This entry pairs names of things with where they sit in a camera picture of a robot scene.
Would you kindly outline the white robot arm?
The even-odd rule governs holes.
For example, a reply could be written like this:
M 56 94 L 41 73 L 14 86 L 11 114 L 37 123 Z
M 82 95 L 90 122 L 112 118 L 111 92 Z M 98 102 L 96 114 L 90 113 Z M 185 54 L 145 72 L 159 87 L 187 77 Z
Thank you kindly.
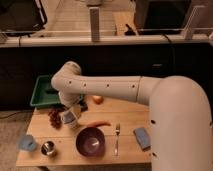
M 211 107 L 196 81 L 185 76 L 83 76 L 80 66 L 68 61 L 51 84 L 67 107 L 81 94 L 147 105 L 152 171 L 213 171 Z

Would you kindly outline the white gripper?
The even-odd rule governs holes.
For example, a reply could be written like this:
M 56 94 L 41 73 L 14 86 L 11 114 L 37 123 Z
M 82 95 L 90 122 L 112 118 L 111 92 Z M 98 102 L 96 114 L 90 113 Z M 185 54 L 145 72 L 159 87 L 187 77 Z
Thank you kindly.
M 81 117 L 81 107 L 74 105 L 70 109 L 62 113 L 62 122 L 71 129 L 76 129 L 79 126 L 78 119 Z

